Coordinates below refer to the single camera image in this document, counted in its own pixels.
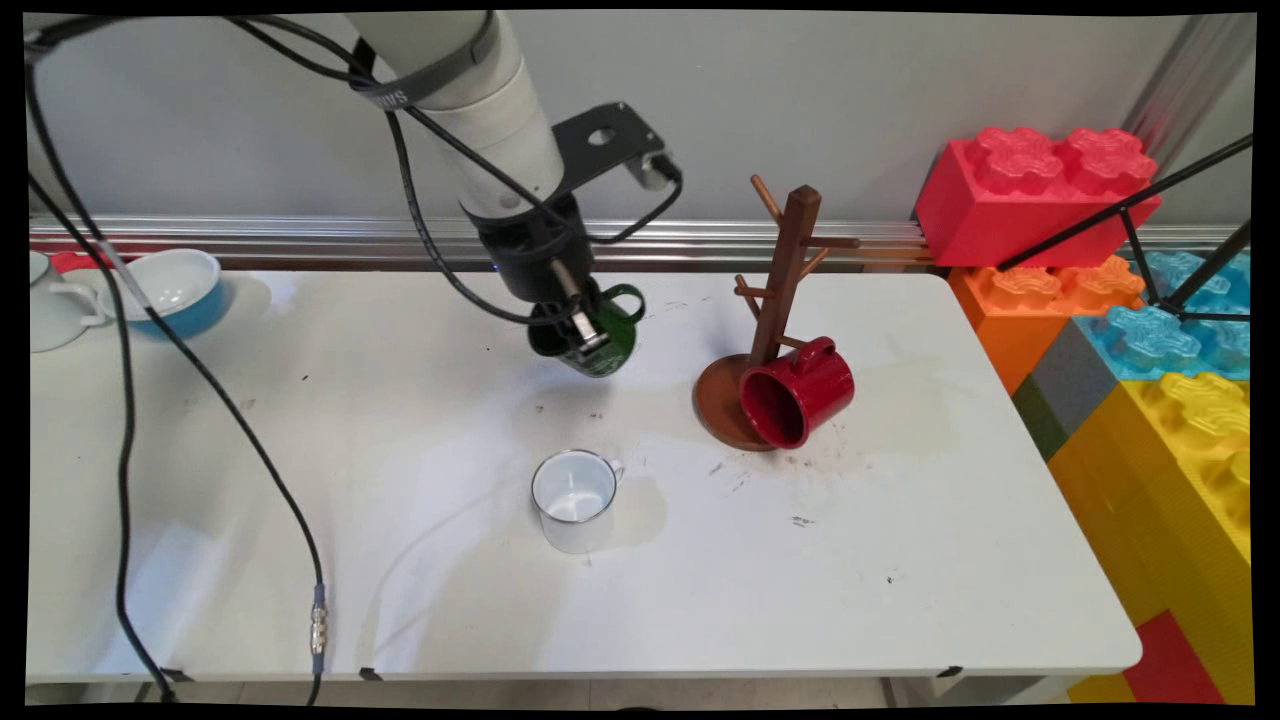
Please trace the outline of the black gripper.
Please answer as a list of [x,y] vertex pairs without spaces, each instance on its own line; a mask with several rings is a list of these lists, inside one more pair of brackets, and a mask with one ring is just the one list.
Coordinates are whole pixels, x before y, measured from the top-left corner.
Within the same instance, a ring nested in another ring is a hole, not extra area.
[[479,218],[477,233],[506,288],[535,304],[535,341],[554,341],[554,356],[588,356],[608,341],[596,319],[600,287],[591,275],[589,241],[573,195],[561,195],[550,208],[567,224],[536,210],[500,219]]

